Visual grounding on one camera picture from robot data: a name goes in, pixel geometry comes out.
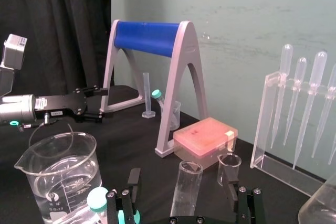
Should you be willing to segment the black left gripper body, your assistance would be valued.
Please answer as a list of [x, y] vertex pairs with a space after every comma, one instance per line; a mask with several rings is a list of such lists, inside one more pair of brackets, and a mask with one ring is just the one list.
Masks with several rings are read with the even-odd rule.
[[83, 122], [87, 110], [87, 96], [82, 91], [69, 94], [49, 95], [35, 98], [34, 119], [42, 120], [45, 114], [49, 118], [73, 118], [76, 122]]

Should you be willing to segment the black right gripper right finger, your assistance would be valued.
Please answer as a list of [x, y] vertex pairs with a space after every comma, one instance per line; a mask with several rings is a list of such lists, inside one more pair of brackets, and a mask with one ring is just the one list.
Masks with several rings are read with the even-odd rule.
[[235, 169], [225, 166], [223, 189], [236, 215], [234, 223], [265, 223], [263, 192], [260, 188], [247, 188], [239, 185]]

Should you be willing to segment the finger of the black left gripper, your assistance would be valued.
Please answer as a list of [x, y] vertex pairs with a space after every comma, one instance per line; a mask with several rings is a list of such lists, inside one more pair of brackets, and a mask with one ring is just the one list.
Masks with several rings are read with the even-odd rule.
[[100, 88], [98, 86], [93, 87], [86, 87], [83, 88], [83, 93], [86, 97], [93, 97], [93, 96], [107, 96], [108, 95], [108, 88]]
[[102, 123], [106, 118], [112, 118], [113, 112], [86, 111], [83, 114], [76, 115], [76, 123]]

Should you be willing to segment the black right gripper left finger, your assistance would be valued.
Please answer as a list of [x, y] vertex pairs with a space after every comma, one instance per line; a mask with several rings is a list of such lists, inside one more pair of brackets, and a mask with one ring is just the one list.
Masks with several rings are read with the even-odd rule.
[[140, 223], [140, 212], [136, 201], [141, 191], [141, 169], [133, 168], [128, 182], [118, 192], [116, 189], [106, 193], [107, 223]]

